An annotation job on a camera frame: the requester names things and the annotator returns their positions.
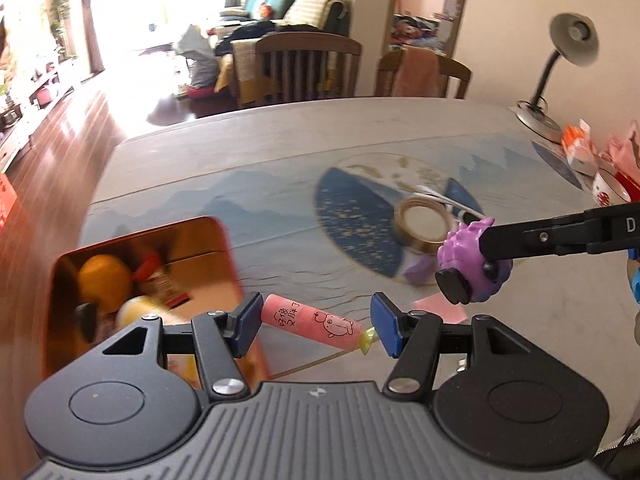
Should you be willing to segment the pink tube candy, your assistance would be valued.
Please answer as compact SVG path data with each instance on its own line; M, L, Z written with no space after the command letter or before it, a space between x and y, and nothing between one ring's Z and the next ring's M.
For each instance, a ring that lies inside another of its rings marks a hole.
M347 352L367 354L375 340L374 328L273 294L262 305L262 322Z

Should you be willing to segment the purple spiky toy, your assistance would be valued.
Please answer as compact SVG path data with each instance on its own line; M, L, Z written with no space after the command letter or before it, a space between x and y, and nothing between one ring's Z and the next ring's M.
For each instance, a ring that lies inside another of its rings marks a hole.
M435 280L450 304L484 302L510 278L512 260L489 260L480 252L480 237L494 218L460 223L437 251Z

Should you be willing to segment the red candy wrapper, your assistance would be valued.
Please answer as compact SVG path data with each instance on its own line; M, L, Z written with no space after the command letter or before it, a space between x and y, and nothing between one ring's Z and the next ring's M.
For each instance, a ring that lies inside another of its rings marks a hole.
M175 309L191 300L191 295L166 270L156 252L147 255L132 274L140 292L151 296L168 309Z

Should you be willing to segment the orange fruit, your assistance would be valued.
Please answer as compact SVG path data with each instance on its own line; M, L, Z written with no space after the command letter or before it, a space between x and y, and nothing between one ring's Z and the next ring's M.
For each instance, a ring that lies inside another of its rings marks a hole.
M132 289L129 269L112 255L91 257L80 268L77 281L80 299L95 302L106 313L117 311Z

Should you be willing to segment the red white bowl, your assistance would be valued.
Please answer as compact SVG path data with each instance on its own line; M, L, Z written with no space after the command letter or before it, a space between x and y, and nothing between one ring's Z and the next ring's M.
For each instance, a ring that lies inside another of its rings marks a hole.
M631 198L623 185L607 171L599 170L593 178L591 194L600 207L629 204Z

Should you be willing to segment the pink flat box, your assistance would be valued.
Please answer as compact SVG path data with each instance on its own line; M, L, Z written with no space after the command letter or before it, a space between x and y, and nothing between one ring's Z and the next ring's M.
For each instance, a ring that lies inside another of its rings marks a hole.
M441 292L416 300L412 308L438 315L446 324L461 324L468 319L464 307L460 304L450 304Z

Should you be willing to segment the purple eraser block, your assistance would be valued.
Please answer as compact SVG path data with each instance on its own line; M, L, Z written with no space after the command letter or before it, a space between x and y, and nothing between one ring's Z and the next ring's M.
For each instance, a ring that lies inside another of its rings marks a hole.
M422 286L431 281L437 267L437 258L434 255L422 255L411 261L401 276L412 286Z

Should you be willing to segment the red metal tin box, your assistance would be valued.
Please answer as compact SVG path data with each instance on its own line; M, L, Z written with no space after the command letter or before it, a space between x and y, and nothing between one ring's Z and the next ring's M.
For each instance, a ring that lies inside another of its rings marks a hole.
M142 315L144 297L169 324L244 297L224 224L196 217L111 238L58 257L52 268L43 374L50 376Z

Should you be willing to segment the yellow item in box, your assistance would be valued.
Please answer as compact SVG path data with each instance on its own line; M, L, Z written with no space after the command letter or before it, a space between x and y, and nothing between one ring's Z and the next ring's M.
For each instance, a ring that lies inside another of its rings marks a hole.
M145 315L163 316L167 310L150 296L137 296L127 300L117 311L115 323L118 328L137 322Z

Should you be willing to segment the gold round tin lid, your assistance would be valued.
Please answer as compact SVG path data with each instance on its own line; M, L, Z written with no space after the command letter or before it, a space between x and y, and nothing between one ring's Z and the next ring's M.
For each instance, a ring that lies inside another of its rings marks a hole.
M395 207L393 230L401 244L435 255L454 229L454 219L437 200L423 196L401 200Z

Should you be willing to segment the blue mountain table mat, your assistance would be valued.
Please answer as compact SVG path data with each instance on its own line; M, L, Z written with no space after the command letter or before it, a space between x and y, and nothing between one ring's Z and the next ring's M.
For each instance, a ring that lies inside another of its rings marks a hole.
M589 208L585 188L557 166L544 144L504 133L287 157L99 200L80 241L214 217L244 289L365 321L374 292L398 306L434 292L401 276L416 254L393 230L395 207L419 185L500 223Z

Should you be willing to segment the small figure toy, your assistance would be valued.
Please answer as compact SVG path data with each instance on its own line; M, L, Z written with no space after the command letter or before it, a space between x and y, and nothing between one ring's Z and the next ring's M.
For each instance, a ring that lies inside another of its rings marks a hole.
M74 320L80 336L88 344L96 340L99 327L98 305L94 302L78 304L74 310Z

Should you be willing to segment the wooden chair with pink cloth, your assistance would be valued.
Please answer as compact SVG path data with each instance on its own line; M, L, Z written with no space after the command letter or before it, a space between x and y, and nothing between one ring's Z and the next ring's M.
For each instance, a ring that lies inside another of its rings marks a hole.
M405 46L378 60L374 95L446 99L450 79L457 81L454 98L463 100L472 79L469 67L432 50Z

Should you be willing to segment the dark wooden dining chair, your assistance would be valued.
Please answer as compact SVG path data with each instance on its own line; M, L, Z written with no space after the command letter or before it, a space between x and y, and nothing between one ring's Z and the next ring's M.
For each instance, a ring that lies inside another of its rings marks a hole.
M238 105L352 98L361 44L327 32L270 32L232 44Z

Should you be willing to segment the white tv console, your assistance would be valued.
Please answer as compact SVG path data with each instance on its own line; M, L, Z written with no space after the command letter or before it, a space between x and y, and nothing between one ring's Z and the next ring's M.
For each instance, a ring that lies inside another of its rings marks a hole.
M21 152L34 146L34 135L54 108L79 84L77 60L59 62L32 83L20 106L22 116L2 133L1 172L5 174Z

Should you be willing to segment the teal sofa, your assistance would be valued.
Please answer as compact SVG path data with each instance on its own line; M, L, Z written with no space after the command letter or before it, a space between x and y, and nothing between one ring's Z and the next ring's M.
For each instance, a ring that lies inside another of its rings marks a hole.
M208 33L219 39L241 26L270 20L278 25L307 24L322 32L349 35L348 0L244 0L240 6L224 8L219 22Z

